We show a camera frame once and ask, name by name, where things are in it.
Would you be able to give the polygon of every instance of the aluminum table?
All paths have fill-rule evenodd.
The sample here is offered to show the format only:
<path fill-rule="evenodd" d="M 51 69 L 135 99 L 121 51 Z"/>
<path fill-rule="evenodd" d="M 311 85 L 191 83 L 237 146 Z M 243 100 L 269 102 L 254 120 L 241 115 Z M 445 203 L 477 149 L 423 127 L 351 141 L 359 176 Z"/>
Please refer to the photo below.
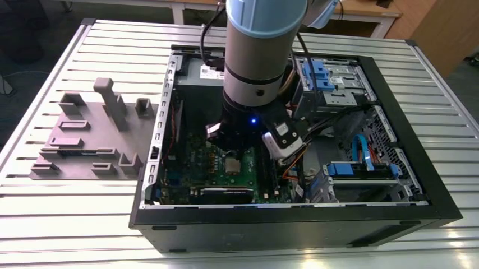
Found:
<path fill-rule="evenodd" d="M 63 94 L 111 77 L 125 102 L 158 103 L 171 45 L 198 45 L 201 28 L 84 20 L 0 153 L 0 266 L 59 268 L 474 268 L 479 264 L 479 128 L 419 48 L 402 40 L 303 34 L 315 53 L 375 58 L 465 219 L 375 248 L 161 254 L 129 228 L 137 181 L 28 178 Z M 225 28 L 206 45 L 225 46 Z M 294 50 L 301 45 L 294 43 Z"/>

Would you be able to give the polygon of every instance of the gray plastic block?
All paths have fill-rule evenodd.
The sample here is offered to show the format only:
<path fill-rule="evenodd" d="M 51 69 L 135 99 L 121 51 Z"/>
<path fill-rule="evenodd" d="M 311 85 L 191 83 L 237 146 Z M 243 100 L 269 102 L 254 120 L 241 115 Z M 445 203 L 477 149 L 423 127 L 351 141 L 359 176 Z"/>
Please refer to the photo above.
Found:
<path fill-rule="evenodd" d="M 125 131 L 129 128 L 126 117 L 125 117 L 125 108 L 122 107 L 122 104 L 119 103 L 118 97 L 114 94 L 114 80 L 111 78 L 99 77 L 95 80 L 94 84 L 94 90 L 102 94 L 103 101 L 106 101 L 106 106 L 109 110 L 109 115 L 113 117 L 113 120 L 115 122 L 115 125 L 119 129 L 119 131 Z"/>
<path fill-rule="evenodd" d="M 38 175 L 56 175 L 60 168 L 52 162 L 36 163 L 32 166 L 32 172 Z"/>
<path fill-rule="evenodd" d="M 155 111 L 149 98 L 137 99 L 135 110 L 139 118 L 155 117 Z"/>
<path fill-rule="evenodd" d="M 59 103 L 63 112 L 67 115 L 80 115 L 79 106 L 84 106 L 86 103 L 80 94 L 64 94 Z"/>
<path fill-rule="evenodd" d="M 139 119 L 135 106 L 135 103 L 126 103 L 125 118 L 130 128 L 123 132 L 119 132 L 113 118 L 106 115 L 101 102 L 87 102 L 84 106 L 79 106 L 82 115 L 62 114 L 36 160 L 38 163 L 54 162 L 60 168 L 59 173 L 31 172 L 30 177 L 35 180 L 137 180 L 138 174 L 126 174 L 121 168 L 121 153 L 129 160 L 134 160 L 135 153 L 141 160 L 149 159 L 155 117 Z M 154 104 L 153 108 L 157 111 L 158 105 Z M 82 120 L 88 122 L 90 129 L 62 130 L 59 128 L 62 122 Z M 50 145 L 52 138 L 82 139 L 84 145 L 83 147 L 54 147 Z M 115 175 L 98 175 L 91 170 L 92 163 L 106 162 L 113 163 Z"/>
<path fill-rule="evenodd" d="M 119 166 L 123 170 L 123 173 L 127 175 L 138 175 L 141 168 L 143 167 L 143 163 L 138 154 L 134 155 L 134 159 L 130 162 L 127 156 L 122 153 Z"/>
<path fill-rule="evenodd" d="M 67 130 L 90 130 L 90 123 L 86 120 L 66 120 L 60 122 L 59 128 Z"/>
<path fill-rule="evenodd" d="M 95 175 L 115 175 L 118 173 L 113 163 L 92 163 L 91 171 Z"/>
<path fill-rule="evenodd" d="M 114 147 L 99 147 L 97 150 L 97 156 L 101 159 L 119 159 L 121 153 L 119 150 Z"/>
<path fill-rule="evenodd" d="M 54 147 L 83 147 L 84 143 L 82 138 L 62 138 L 54 137 L 51 139 L 51 146 Z"/>
<path fill-rule="evenodd" d="M 43 147 L 40 151 L 40 156 L 44 157 L 46 160 L 62 159 L 63 156 L 59 153 L 60 147 Z"/>

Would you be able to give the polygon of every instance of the wooden desk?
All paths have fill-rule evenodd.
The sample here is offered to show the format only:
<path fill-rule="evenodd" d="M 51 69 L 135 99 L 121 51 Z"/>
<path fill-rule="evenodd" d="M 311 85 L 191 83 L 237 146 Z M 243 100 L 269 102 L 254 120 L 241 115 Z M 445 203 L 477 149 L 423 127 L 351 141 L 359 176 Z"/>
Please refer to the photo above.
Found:
<path fill-rule="evenodd" d="M 215 10 L 217 0 L 173 0 L 179 5 L 173 6 L 175 24 L 185 24 L 183 10 L 186 8 L 199 10 Z M 377 0 L 342 0 L 343 20 L 375 22 L 378 24 L 371 37 L 383 38 L 389 32 L 395 19 L 402 16 L 402 12 L 391 3 L 389 8 L 377 6 Z M 338 20 L 341 5 L 337 6 L 335 14 L 331 19 Z"/>
<path fill-rule="evenodd" d="M 183 25 L 183 10 L 215 10 L 218 0 L 72 0 L 70 2 L 90 2 L 105 4 L 126 4 L 131 6 L 170 7 L 174 12 L 174 23 Z M 402 16 L 395 4 L 390 8 L 377 6 L 377 0 L 342 0 L 345 6 L 343 20 L 374 22 L 378 24 L 371 37 L 383 38 L 395 19 Z M 338 20 L 341 6 L 338 5 L 331 19 Z"/>

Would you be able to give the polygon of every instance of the floor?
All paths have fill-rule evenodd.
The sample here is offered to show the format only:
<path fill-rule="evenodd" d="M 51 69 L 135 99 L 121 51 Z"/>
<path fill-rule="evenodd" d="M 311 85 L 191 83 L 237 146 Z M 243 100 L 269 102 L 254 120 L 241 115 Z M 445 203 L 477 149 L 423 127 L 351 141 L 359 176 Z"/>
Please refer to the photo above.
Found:
<path fill-rule="evenodd" d="M 12 97 L 0 94 L 0 148 L 10 138 L 47 78 L 47 74 L 40 72 L 50 72 L 55 66 L 83 18 L 94 17 L 106 20 L 159 23 L 174 22 L 171 10 L 167 8 L 74 3 L 74 11 L 64 13 L 58 1 L 43 0 L 42 2 L 51 21 L 51 27 L 36 32 L 40 44 L 44 48 L 46 55 L 43 59 L 34 64 L 19 65 L 0 52 L 0 73 L 6 75 L 23 72 L 7 78 L 8 83 L 16 89 L 18 93 Z M 0 2 L 0 12 L 4 11 L 6 8 L 4 3 Z M 186 23 L 201 25 L 211 16 L 211 11 L 187 10 Z M 218 22 L 218 26 L 225 26 L 225 24 L 225 20 Z M 463 62 L 446 81 L 473 116 L 479 121 L 479 67 L 473 67 Z"/>

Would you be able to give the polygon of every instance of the motherboard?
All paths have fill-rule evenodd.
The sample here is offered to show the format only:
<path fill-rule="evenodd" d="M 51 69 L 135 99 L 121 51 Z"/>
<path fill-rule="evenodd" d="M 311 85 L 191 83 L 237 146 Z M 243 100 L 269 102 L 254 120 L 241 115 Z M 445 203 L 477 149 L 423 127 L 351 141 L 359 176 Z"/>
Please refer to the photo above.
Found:
<path fill-rule="evenodd" d="M 157 198 L 162 204 L 290 203 L 291 186 L 262 191 L 262 166 L 254 148 L 237 160 L 234 152 L 213 145 L 202 136 L 187 135 L 182 169 L 165 172 Z"/>

